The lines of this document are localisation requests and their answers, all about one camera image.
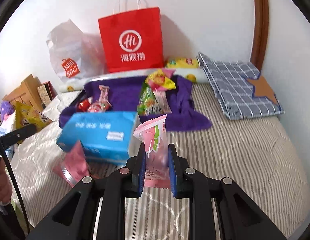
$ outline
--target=human hand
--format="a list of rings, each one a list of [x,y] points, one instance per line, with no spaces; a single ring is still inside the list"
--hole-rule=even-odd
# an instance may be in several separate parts
[[[0,160],[0,202],[7,204],[11,200],[13,190],[11,182],[5,172],[5,163]]]

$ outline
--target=blue gripper pad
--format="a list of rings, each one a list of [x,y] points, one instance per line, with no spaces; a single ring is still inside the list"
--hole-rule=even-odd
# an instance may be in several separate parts
[[[139,196],[142,195],[144,189],[144,180],[145,180],[145,172],[146,172],[146,154],[143,154],[141,168],[139,170],[138,175],[138,193]]]
[[[168,148],[168,169],[169,169],[171,192],[173,193],[173,197],[176,197],[176,195],[177,195],[177,176],[176,176],[173,156],[172,156],[170,147]]]

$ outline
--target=yellow chip bag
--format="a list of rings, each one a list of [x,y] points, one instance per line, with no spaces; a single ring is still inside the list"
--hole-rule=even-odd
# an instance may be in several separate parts
[[[34,125],[36,125],[36,129],[39,132],[52,122],[52,120],[50,120],[48,117],[35,110],[34,107],[28,106],[18,101],[15,104],[15,110],[16,110],[16,119],[15,119],[16,129],[22,128],[25,125],[33,123]]]
[[[175,58],[167,62],[166,68],[199,68],[199,62],[197,58]]]
[[[166,91],[175,89],[175,82],[170,79],[175,70],[158,69],[157,71],[148,75],[145,83],[148,84],[152,90]]]

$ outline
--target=white wall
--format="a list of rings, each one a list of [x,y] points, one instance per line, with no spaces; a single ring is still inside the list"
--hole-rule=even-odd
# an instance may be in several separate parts
[[[310,24],[291,0],[270,1],[270,28],[262,74],[276,92],[280,117],[310,185]]]
[[[0,98],[29,74],[60,84],[49,61],[47,34],[69,18],[97,43],[97,19],[112,14],[116,0],[25,0],[0,34]],[[254,31],[253,0],[142,0],[159,6],[164,55],[249,60]],[[129,9],[135,0],[128,0]]]

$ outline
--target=quilted bedding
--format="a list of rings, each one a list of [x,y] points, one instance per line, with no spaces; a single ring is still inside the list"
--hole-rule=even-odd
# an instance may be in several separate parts
[[[61,132],[58,116],[77,94],[59,94],[43,111],[55,122],[26,139],[12,159],[33,226],[71,189],[51,170],[63,155],[56,145]],[[233,178],[289,237],[310,209],[310,192],[296,150],[278,118],[230,121],[223,115],[209,84],[194,85],[192,96],[195,109],[207,116],[213,126],[209,130],[171,132],[169,143],[175,143],[178,155],[187,158],[191,167],[206,176]],[[90,166],[101,177],[119,168],[98,163]],[[18,203],[15,193],[13,200]],[[139,199],[126,199],[125,239],[187,239],[187,236],[187,200],[176,200],[170,190],[157,188],[145,188]]]

